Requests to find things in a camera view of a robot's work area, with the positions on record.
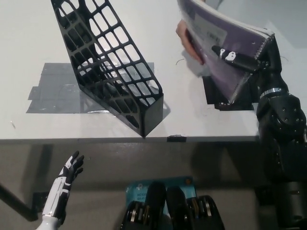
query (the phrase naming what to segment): metal ring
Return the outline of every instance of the metal ring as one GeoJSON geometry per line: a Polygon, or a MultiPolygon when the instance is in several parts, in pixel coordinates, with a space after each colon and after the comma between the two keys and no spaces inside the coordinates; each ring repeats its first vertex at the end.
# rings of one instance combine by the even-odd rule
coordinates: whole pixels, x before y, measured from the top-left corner
{"type": "Polygon", "coordinates": [[[270,93],[272,93],[272,92],[281,92],[281,91],[283,91],[282,88],[272,88],[272,89],[269,89],[269,90],[263,92],[263,93],[260,95],[260,99],[261,99],[262,97],[264,97],[265,95],[268,95],[268,94],[270,94],[270,93]]]}

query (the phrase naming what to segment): black magazine file holder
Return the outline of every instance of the black magazine file holder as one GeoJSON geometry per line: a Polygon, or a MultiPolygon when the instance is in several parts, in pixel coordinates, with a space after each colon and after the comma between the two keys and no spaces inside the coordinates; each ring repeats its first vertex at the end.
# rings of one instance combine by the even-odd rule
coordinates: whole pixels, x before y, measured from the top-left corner
{"type": "Polygon", "coordinates": [[[162,88],[109,0],[51,3],[80,89],[147,136],[163,119],[162,88]]]}

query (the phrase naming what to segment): black mount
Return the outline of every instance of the black mount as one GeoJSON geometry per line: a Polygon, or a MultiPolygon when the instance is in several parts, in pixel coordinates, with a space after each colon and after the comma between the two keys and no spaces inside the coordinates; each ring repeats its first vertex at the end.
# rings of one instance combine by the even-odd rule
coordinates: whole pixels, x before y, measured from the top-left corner
{"type": "Polygon", "coordinates": [[[214,104],[215,109],[220,111],[254,110],[252,104],[259,101],[257,85],[253,78],[250,78],[243,86],[238,99],[234,103],[229,103],[210,76],[202,77],[202,80],[207,104],[214,104]]]}

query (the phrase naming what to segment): notebook cover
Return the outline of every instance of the notebook cover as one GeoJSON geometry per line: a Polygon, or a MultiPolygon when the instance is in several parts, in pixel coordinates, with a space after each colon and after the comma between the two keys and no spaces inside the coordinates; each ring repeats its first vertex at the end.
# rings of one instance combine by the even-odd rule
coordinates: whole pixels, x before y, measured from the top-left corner
{"type": "Polygon", "coordinates": [[[224,63],[211,51],[211,47],[218,45],[257,58],[268,38],[213,15],[193,0],[177,1],[196,51],[209,66],[212,79],[221,93],[229,102],[234,102],[249,74],[224,63]]]}

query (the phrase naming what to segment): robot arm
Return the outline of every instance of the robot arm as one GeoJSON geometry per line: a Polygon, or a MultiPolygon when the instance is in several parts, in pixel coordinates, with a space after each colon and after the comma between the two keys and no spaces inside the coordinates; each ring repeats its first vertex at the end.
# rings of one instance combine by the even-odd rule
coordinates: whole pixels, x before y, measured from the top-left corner
{"type": "Polygon", "coordinates": [[[281,77],[276,39],[259,60],[213,46],[225,63],[257,78],[259,138],[265,151],[264,171],[271,182],[281,229],[307,229],[307,126],[297,97],[281,77]]]}
{"type": "Polygon", "coordinates": [[[68,159],[53,182],[43,210],[43,221],[37,230],[57,230],[64,223],[72,182],[83,171],[80,167],[84,156],[78,156],[77,151],[68,159]]]}

